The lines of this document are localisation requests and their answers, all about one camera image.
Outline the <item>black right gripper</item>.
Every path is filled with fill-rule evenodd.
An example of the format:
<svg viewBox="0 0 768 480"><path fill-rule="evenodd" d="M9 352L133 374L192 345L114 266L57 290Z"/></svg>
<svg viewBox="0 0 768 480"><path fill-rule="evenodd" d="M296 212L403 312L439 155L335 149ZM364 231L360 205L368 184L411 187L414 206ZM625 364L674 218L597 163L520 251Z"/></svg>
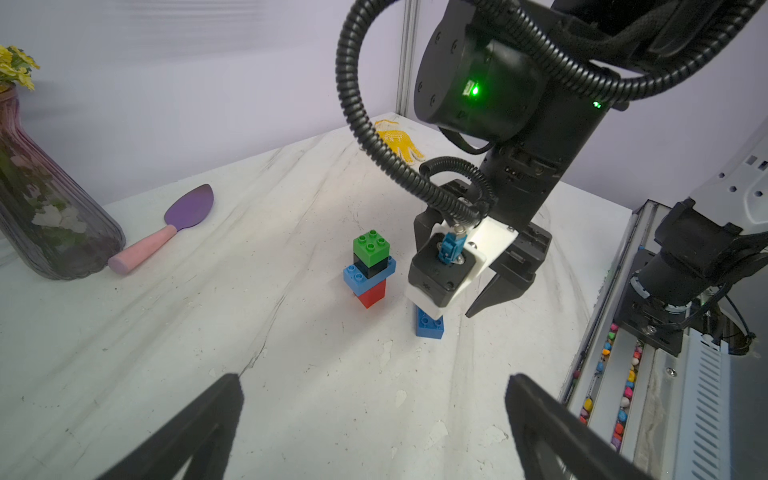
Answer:
<svg viewBox="0 0 768 480"><path fill-rule="evenodd" d="M519 231L512 245L488 269L493 278L473 301L465 316L472 318L486 308L520 298L533 284L552 240L551 234L533 221L554 187L554 167L519 146L493 147L478 167L455 157L442 156L423 163L419 172L427 179L438 173L457 173L459 179L440 185L448 197L482 218L462 224L441 205L429 205L414 220L417 225L447 224L454 229L442 242L439 258L452 263L461 253L464 235L490 217Z"/></svg>

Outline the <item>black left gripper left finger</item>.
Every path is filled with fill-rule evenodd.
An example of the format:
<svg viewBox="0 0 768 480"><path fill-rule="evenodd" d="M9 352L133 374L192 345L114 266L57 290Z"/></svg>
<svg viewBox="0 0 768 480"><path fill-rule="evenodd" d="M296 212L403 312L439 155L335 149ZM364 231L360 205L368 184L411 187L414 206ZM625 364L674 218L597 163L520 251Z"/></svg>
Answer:
<svg viewBox="0 0 768 480"><path fill-rule="evenodd" d="M240 378L227 373L188 404L102 479L224 477L244 404Z"/></svg>

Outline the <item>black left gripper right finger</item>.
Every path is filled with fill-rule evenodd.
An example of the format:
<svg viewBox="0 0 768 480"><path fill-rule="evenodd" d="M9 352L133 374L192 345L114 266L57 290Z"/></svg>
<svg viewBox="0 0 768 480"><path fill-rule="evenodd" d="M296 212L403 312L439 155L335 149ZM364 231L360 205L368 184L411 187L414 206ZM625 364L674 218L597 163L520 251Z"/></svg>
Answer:
<svg viewBox="0 0 768 480"><path fill-rule="evenodd" d="M531 378L509 378L505 407L526 479L647 479Z"/></svg>

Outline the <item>dark blue long lego brick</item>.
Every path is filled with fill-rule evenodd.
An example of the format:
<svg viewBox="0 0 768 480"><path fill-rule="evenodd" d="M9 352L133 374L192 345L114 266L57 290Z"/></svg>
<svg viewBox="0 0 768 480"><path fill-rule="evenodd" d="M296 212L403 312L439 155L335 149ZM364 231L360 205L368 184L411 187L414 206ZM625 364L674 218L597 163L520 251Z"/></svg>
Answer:
<svg viewBox="0 0 768 480"><path fill-rule="evenodd" d="M416 308L415 333L421 338L441 339L444 334L443 317L432 318L422 309Z"/></svg>

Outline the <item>red square lego brick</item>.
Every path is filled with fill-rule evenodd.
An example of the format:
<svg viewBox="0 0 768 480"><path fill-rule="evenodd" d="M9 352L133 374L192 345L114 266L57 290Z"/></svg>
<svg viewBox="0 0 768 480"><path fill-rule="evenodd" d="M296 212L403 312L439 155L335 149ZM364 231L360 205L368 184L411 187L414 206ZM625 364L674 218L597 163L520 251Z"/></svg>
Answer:
<svg viewBox="0 0 768 480"><path fill-rule="evenodd" d="M366 309L369 309L386 296L386 286L387 280L382 280L364 293L358 295L357 299Z"/></svg>

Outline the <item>black square lego brick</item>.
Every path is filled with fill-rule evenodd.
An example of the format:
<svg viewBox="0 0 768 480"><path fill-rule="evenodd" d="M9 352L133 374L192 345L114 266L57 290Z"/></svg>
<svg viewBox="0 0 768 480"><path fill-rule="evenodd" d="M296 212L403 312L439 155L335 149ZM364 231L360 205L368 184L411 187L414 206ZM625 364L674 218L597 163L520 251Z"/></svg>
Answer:
<svg viewBox="0 0 768 480"><path fill-rule="evenodd" d="M373 278L384 271L388 267L389 260L390 258L387 257L372 266L368 266L357 254L353 255L353 264L367 279Z"/></svg>

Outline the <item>green square lego brick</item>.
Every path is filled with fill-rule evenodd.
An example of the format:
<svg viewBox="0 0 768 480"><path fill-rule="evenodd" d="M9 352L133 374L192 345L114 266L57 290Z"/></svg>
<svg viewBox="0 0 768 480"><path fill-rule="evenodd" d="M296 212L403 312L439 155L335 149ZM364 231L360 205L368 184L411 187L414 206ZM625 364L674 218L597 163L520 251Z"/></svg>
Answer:
<svg viewBox="0 0 768 480"><path fill-rule="evenodd" d="M353 241L353 254L366 267L373 267L389 258L390 244L376 230L370 230Z"/></svg>

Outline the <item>light blue long lego brick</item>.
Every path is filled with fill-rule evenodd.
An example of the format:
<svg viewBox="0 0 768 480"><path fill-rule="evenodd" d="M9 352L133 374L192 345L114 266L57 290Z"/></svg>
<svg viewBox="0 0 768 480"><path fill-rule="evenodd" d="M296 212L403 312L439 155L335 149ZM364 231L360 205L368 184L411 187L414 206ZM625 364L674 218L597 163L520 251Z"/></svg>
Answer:
<svg viewBox="0 0 768 480"><path fill-rule="evenodd" d="M393 257L387 259L387 267L371 278L367 278L354 264L343 270L343 280L356 296L361 296L391 276L397 266Z"/></svg>

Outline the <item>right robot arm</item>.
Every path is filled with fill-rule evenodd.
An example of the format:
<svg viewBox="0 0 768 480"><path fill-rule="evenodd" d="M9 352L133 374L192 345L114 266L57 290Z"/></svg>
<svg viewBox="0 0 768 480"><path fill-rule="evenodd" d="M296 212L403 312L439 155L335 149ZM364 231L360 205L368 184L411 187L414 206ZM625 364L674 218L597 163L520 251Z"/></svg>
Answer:
<svg viewBox="0 0 768 480"><path fill-rule="evenodd" d="M469 200L526 229L611 110L681 84L760 9L757 1L452 1L419 68L417 117L482 163ZM716 338L715 310L767 264L767 146L678 202L660 250L630 275L616 319L678 354L689 328Z"/></svg>

